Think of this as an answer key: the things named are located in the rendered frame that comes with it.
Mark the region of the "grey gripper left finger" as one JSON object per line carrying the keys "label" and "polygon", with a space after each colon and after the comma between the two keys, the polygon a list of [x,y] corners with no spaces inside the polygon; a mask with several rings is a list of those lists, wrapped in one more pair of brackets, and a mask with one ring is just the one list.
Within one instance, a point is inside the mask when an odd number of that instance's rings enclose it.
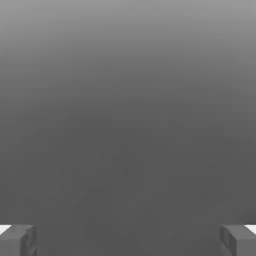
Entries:
{"label": "grey gripper left finger", "polygon": [[0,256],[38,256],[37,226],[0,224]]}

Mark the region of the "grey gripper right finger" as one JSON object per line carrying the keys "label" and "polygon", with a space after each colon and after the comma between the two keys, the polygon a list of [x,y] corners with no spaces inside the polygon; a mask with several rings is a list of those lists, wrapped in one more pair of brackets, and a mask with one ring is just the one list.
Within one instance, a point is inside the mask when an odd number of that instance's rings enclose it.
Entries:
{"label": "grey gripper right finger", "polygon": [[256,224],[221,225],[222,256],[256,256]]}

